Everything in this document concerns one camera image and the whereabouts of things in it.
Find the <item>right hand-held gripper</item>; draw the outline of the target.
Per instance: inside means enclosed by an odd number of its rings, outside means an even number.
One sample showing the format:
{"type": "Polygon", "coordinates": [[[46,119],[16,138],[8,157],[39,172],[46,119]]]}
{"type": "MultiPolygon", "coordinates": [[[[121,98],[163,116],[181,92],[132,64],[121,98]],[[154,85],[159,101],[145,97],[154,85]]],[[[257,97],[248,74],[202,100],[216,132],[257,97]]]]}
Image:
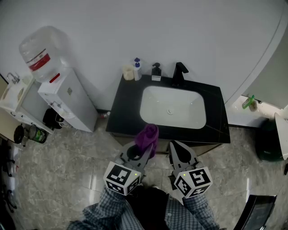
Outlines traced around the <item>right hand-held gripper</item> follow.
{"type": "MultiPolygon", "coordinates": [[[[170,141],[169,154],[174,168],[193,165],[198,161],[194,150],[179,141],[170,141]]],[[[213,180],[208,167],[200,166],[201,162],[197,162],[193,169],[188,170],[187,167],[184,171],[176,172],[176,175],[172,174],[172,189],[186,199],[204,194],[213,184],[213,180]]]]}

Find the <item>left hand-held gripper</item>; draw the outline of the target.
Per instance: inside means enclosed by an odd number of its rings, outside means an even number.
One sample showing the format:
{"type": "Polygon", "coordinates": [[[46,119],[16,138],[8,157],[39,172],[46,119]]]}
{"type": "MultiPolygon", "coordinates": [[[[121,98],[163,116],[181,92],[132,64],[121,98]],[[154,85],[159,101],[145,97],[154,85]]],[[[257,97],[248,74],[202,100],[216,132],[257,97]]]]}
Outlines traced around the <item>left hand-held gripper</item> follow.
{"type": "Polygon", "coordinates": [[[106,188],[124,196],[131,193],[141,183],[152,150],[153,143],[143,154],[135,143],[124,145],[120,156],[106,169],[103,177],[106,188]]]}

